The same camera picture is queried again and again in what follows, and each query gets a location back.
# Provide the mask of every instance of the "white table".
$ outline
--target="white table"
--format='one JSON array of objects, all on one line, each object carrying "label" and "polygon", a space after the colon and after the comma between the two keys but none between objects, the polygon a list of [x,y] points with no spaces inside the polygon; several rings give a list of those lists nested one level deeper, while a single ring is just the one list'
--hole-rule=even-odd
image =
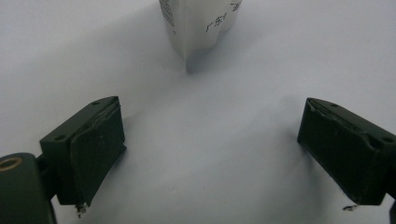
[{"label": "white table", "polygon": [[60,224],[389,223],[389,196],[343,211],[296,136],[306,97],[396,133],[395,40],[393,1],[250,0],[186,72],[157,1],[2,1],[0,157],[118,95],[127,152]]}]

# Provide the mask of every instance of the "chinese characters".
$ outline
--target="chinese characters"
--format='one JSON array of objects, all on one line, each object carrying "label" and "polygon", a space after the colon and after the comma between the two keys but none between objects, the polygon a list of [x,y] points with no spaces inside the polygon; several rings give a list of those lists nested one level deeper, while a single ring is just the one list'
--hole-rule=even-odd
[{"label": "chinese characters", "polygon": [[166,20],[169,21],[172,27],[175,27],[172,10],[168,2],[169,0],[160,0],[161,10],[163,11],[163,16]]},{"label": "chinese characters", "polygon": [[219,16],[219,17],[216,18],[215,21],[210,22],[210,24],[208,24],[208,25],[206,26],[206,32],[209,31],[209,27],[210,27],[211,25],[213,25],[213,24],[214,24],[215,27],[216,27],[216,26],[219,26],[222,22],[224,22],[226,16],[227,16],[227,12],[224,14],[224,16]]},{"label": "chinese characters", "polygon": [[231,4],[231,6],[233,6],[233,11],[238,10],[239,6],[241,6],[241,3],[242,3],[242,2],[239,2],[239,3],[237,3],[237,4]]}]

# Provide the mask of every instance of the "white surface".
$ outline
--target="white surface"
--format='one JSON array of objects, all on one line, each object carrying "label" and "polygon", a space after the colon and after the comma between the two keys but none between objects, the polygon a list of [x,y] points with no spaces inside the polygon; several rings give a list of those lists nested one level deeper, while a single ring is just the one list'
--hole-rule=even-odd
[{"label": "white surface", "polygon": [[189,70],[157,1],[0,2],[0,156],[118,95],[128,151],[65,223],[388,223],[353,203],[296,143],[308,96],[396,133],[396,4],[245,1]]}]

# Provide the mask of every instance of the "screw hole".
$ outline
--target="screw hole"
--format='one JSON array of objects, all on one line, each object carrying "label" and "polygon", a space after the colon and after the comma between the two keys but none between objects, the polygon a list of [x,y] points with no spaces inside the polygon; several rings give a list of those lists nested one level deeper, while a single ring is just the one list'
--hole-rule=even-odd
[{"label": "screw hole", "polygon": [[391,139],[389,137],[383,137],[382,140],[384,140],[385,142],[388,142],[388,143],[392,143],[393,142],[393,139]]},{"label": "screw hole", "polygon": [[61,140],[64,139],[64,138],[66,138],[66,136],[62,134],[62,135],[58,135],[58,136],[54,137],[53,140],[55,140],[55,141],[61,141]]},{"label": "screw hole", "polygon": [[0,172],[7,171],[19,166],[22,163],[22,158],[13,157],[0,161]]}]

